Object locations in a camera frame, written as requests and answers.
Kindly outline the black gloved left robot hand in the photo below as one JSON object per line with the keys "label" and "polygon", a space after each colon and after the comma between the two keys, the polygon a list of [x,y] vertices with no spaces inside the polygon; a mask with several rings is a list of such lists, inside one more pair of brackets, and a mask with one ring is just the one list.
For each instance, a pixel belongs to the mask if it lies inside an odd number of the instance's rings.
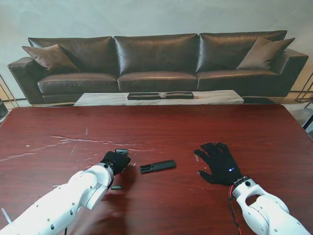
{"label": "black gloved left robot hand", "polygon": [[110,167],[114,175],[117,175],[125,170],[131,161],[128,157],[128,149],[116,149],[114,152],[109,151],[100,161],[105,168]]}

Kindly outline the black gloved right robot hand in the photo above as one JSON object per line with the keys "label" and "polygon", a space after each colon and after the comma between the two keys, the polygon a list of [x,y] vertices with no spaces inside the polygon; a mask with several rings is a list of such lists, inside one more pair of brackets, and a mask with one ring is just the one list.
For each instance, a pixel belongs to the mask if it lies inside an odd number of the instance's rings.
{"label": "black gloved right robot hand", "polygon": [[231,186],[243,177],[228,146],[224,143],[205,143],[200,149],[194,150],[194,154],[209,166],[210,173],[200,170],[198,174],[210,184]]}

